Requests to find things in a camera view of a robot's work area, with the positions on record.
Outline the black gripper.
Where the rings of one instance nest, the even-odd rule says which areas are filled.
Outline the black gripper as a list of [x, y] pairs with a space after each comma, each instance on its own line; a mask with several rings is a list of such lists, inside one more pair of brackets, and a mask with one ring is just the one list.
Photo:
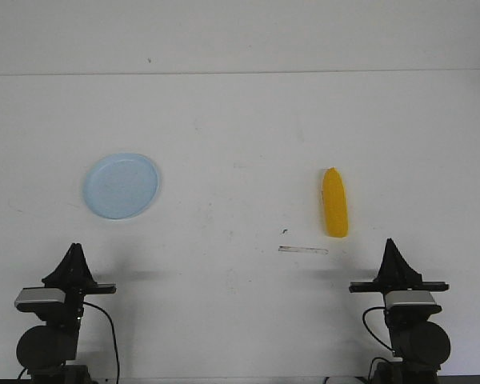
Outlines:
[[[382, 284], [387, 282], [392, 276], [391, 272], [391, 246], [394, 259], [394, 268], [396, 275], [401, 283], [418, 283], [414, 285], [406, 284]], [[446, 282], [422, 282], [422, 275], [414, 270], [406, 262], [401, 252], [391, 238], [386, 240], [382, 262], [376, 277], [376, 282], [352, 282], [349, 286], [350, 293], [389, 293], [396, 290], [424, 290], [429, 292], [448, 291], [450, 285]]]
[[74, 317], [83, 315], [83, 302], [88, 295], [114, 294], [117, 290], [115, 283], [97, 283], [86, 262], [82, 245], [72, 243], [61, 262], [53, 272], [42, 279], [44, 286], [66, 286], [72, 276], [72, 260], [75, 252], [75, 279], [80, 286], [68, 288], [65, 305]]

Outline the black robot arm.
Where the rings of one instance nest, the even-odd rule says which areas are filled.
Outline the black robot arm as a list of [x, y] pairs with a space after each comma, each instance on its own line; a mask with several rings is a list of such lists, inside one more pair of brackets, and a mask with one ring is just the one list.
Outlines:
[[[433, 292], [445, 292], [446, 282], [425, 281], [404, 259], [393, 239], [386, 240], [377, 276], [371, 282], [352, 282], [351, 293], [380, 293], [384, 304], [362, 313], [368, 333], [387, 348], [395, 360], [375, 357], [367, 383], [438, 383], [438, 371], [451, 353], [448, 334], [430, 317], [442, 311]], [[368, 326], [368, 313], [380, 310], [390, 342], [383, 342]]]
[[42, 285], [21, 289], [14, 307], [32, 313], [43, 322], [28, 329], [18, 340], [16, 356], [31, 383], [94, 383], [86, 365], [70, 365], [77, 357], [78, 338], [84, 307], [103, 313], [109, 321], [119, 381], [120, 362], [114, 323], [101, 307], [85, 300], [88, 295], [116, 293], [113, 283], [94, 280], [82, 245], [73, 243], [53, 272], [42, 279]]

